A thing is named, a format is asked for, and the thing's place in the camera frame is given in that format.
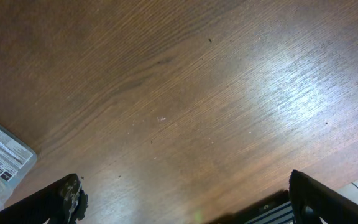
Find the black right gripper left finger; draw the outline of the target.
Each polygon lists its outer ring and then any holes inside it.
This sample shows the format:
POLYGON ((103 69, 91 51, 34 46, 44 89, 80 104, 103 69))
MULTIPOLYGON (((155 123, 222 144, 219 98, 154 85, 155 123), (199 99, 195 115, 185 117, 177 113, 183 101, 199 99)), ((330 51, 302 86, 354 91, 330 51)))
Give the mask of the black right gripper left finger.
POLYGON ((76 224, 85 217, 88 195, 69 174, 0 211, 0 224, 76 224))

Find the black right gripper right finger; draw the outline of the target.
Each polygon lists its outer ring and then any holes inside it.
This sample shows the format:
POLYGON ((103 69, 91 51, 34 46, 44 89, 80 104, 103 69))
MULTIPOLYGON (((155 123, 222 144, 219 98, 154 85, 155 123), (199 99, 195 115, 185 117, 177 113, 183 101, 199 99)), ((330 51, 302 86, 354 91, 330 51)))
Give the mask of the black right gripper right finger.
POLYGON ((358 223, 358 205, 303 172, 293 170, 289 198, 294 222, 358 223))

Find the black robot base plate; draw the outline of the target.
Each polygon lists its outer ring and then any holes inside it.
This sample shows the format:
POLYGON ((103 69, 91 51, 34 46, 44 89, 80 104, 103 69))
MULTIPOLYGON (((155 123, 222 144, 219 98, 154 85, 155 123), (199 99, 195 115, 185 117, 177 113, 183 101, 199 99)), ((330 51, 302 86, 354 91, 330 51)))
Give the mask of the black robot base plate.
POLYGON ((294 223, 295 218, 288 190, 278 192, 239 210, 218 217, 208 224, 286 224, 294 223))

